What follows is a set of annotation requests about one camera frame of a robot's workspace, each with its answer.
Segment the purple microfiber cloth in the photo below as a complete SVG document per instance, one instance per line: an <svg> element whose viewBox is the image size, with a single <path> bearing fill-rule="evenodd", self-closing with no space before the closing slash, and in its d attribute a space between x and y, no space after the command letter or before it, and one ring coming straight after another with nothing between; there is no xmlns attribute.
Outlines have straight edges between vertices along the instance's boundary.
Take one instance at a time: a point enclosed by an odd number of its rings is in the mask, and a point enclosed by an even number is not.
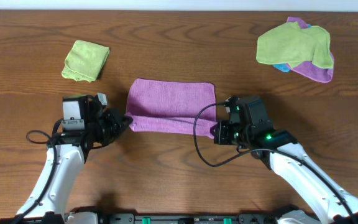
<svg viewBox="0 0 358 224"><path fill-rule="evenodd" d="M126 115L133 119L134 132L172 134L195 133L214 138L211 128L217 124L216 109L205 107L216 102L212 83L163 82L138 78L127 97Z"/></svg>

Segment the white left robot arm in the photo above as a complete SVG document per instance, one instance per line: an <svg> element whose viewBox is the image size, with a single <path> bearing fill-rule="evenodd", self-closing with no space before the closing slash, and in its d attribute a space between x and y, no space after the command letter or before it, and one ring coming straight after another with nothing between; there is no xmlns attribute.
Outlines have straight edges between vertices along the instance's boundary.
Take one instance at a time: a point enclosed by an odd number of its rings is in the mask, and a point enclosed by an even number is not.
<svg viewBox="0 0 358 224"><path fill-rule="evenodd" d="M106 95L67 96L63 117L46 134L47 158L32 193L12 218L0 223L102 223L99 212L66 213L67 201L88 154L112 144L132 118L108 108Z"/></svg>

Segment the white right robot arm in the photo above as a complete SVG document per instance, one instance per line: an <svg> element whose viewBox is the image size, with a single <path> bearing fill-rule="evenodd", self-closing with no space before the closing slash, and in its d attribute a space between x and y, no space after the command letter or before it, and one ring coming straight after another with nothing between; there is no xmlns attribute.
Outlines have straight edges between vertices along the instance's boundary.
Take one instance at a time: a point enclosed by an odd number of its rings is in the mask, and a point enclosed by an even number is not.
<svg viewBox="0 0 358 224"><path fill-rule="evenodd" d="M259 96L232 96L222 102L229 119L218 122L215 144L235 145L287 181L321 223L358 223L358 198L335 183L298 140L275 129Z"/></svg>

